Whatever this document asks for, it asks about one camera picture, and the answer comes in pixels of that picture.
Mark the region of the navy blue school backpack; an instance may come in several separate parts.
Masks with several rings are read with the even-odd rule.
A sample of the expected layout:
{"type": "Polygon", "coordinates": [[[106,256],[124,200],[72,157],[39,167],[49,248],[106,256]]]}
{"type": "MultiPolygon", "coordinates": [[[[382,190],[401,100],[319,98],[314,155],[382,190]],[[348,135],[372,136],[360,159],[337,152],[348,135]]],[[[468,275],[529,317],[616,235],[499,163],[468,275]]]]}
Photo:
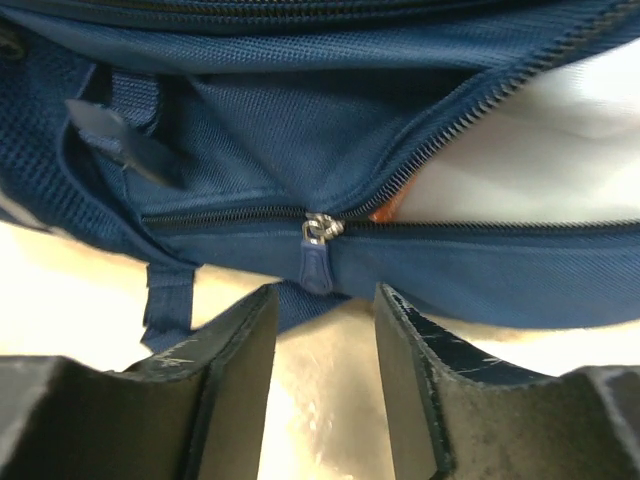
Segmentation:
{"type": "Polygon", "coordinates": [[[639,315],[635,1],[5,1],[4,217],[277,278],[282,329],[393,287],[489,325],[639,315]],[[409,180],[390,223],[369,215],[409,180]]]}

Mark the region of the orange 78-storey treehouse book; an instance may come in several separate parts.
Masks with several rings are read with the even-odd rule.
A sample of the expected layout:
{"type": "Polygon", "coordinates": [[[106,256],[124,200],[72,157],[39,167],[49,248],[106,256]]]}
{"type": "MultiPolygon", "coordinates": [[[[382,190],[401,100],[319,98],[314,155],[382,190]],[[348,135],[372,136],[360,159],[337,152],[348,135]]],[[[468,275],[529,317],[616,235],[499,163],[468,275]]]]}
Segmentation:
{"type": "Polygon", "coordinates": [[[397,193],[395,193],[383,205],[378,207],[369,215],[369,219],[375,223],[390,223],[394,221],[396,213],[401,206],[404,198],[411,190],[414,179],[409,180],[397,193]]]}

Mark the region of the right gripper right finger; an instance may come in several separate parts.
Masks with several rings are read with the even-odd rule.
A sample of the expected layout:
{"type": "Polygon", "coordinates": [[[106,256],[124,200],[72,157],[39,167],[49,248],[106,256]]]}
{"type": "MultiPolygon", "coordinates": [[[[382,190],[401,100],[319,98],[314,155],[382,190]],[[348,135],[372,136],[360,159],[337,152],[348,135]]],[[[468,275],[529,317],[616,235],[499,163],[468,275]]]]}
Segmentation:
{"type": "Polygon", "coordinates": [[[376,342],[399,479],[635,479],[639,370],[543,375],[487,354],[379,285],[376,342]]]}

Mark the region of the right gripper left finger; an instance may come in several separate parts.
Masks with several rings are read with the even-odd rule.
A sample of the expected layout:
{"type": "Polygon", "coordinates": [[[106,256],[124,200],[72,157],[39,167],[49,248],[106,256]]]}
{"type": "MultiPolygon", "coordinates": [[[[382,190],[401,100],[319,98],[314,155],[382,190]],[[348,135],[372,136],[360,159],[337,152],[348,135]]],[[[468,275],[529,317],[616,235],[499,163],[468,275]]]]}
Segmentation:
{"type": "Polygon", "coordinates": [[[123,372],[1,360],[5,479],[254,479],[278,323],[264,286],[123,372]]]}

